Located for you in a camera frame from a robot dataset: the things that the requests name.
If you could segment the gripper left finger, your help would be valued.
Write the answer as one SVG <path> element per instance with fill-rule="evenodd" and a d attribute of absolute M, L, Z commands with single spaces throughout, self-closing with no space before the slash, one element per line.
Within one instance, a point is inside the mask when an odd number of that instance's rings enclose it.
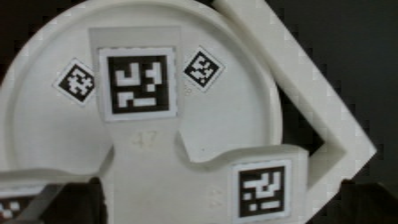
<path fill-rule="evenodd" d="M 102 181 L 49 184 L 17 224 L 109 224 Z"/>

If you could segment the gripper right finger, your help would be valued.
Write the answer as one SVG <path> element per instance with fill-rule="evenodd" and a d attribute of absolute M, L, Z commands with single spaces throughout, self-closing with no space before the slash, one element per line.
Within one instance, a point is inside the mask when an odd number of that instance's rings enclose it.
<path fill-rule="evenodd" d="M 398 224 L 398 182 L 342 183 L 324 224 Z"/>

